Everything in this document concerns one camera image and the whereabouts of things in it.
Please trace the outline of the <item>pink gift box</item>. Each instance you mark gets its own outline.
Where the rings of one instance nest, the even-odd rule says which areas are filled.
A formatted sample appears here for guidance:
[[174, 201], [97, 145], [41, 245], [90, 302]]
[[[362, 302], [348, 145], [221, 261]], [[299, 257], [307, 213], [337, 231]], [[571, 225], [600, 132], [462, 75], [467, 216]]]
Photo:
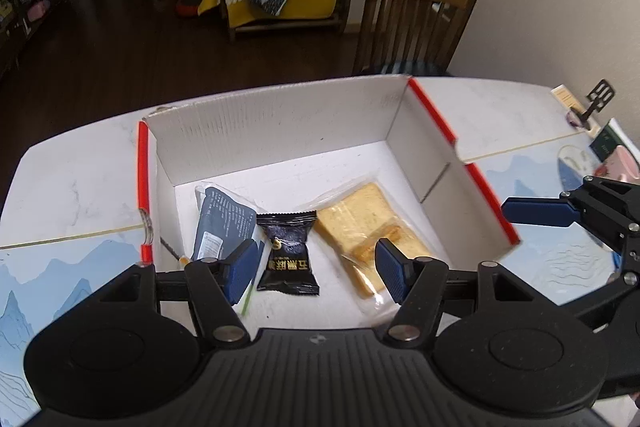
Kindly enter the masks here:
[[598, 176], [625, 183], [638, 183], [640, 171], [637, 161], [623, 145], [617, 145], [598, 169]]

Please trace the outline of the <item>dark blue sachet packet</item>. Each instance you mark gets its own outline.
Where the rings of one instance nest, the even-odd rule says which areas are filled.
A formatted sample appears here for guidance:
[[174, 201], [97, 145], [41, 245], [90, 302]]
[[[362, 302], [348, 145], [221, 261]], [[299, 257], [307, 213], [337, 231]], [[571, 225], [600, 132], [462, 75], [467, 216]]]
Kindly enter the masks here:
[[227, 259], [245, 239], [265, 244], [264, 233], [257, 225], [257, 212], [247, 205], [247, 200], [233, 197], [214, 184], [195, 187], [195, 197], [198, 225], [192, 260]]

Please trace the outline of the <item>black snack packet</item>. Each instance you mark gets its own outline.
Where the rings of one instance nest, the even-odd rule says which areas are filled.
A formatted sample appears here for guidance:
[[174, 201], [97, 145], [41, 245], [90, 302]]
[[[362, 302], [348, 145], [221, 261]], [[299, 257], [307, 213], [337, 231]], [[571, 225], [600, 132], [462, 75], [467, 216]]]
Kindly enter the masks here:
[[318, 296], [320, 286], [311, 270], [308, 234], [317, 220], [315, 211], [262, 213], [257, 224], [270, 242], [269, 257], [258, 291], [293, 296]]

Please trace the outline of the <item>wrapped yellow biscuit pack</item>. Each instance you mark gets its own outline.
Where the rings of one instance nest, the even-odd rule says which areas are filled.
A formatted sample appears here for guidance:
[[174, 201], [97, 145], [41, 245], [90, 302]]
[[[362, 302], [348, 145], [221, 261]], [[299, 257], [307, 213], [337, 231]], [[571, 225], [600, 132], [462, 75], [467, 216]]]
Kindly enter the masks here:
[[375, 269], [375, 245], [389, 239], [407, 258], [431, 257], [416, 232], [390, 205], [375, 182], [360, 184], [331, 202], [322, 202], [314, 228], [341, 258], [361, 299], [384, 301], [384, 283]]

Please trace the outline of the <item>red and white cardboard box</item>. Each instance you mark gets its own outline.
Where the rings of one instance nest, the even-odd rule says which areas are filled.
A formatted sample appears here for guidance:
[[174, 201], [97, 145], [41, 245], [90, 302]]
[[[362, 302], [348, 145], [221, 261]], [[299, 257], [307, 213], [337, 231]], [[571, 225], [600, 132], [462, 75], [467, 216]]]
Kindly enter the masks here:
[[201, 189], [258, 212], [317, 209], [374, 183], [430, 253], [472, 270], [518, 245], [494, 190], [463, 161], [426, 82], [370, 76], [286, 84], [157, 109], [138, 130], [138, 201], [167, 270], [220, 253], [196, 238]]

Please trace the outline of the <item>wooden dining chair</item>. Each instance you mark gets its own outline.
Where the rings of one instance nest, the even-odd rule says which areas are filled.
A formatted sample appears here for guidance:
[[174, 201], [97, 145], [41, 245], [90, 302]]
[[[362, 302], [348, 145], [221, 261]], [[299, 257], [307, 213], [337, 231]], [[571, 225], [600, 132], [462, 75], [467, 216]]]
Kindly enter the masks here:
[[468, 0], [366, 0], [352, 73], [442, 76]]

